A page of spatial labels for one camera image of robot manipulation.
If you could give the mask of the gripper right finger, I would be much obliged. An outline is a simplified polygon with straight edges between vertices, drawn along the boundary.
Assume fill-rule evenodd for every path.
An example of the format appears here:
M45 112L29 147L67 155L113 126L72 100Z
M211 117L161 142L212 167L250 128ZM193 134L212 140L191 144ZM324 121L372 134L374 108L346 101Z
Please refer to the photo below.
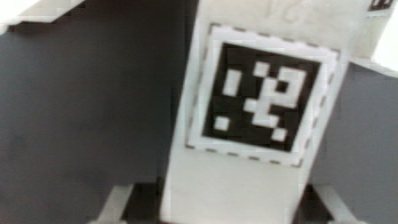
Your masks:
M307 185L294 213L294 224L367 224L356 219L330 185Z

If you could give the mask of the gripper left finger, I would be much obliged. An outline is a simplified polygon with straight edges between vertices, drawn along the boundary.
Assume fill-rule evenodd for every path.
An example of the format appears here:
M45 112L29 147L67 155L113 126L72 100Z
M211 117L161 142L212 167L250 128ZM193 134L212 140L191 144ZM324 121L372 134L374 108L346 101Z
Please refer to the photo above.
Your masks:
M86 224L157 224L154 183L113 186L97 218Z

